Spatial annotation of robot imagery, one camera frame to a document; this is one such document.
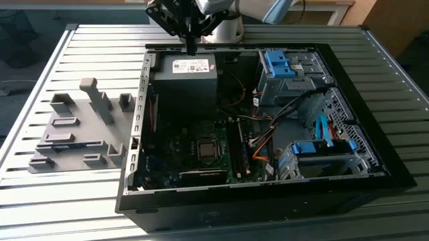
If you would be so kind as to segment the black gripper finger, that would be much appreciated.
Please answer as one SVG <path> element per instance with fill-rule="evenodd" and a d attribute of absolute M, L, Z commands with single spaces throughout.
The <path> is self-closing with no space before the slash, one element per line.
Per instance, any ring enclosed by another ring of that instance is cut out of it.
<path fill-rule="evenodd" d="M 203 21 L 196 16 L 191 17 L 191 55 L 195 55 L 200 37 L 208 36 L 221 21 L 223 15 L 209 15 Z"/>
<path fill-rule="evenodd" d="M 172 14 L 160 1 L 149 1 L 144 12 L 171 36 L 177 36 L 181 39 L 181 42 L 185 45 L 185 53 L 187 55 L 191 55 L 189 26 L 187 28 L 180 28 L 177 26 L 176 21 L 172 19 Z"/>

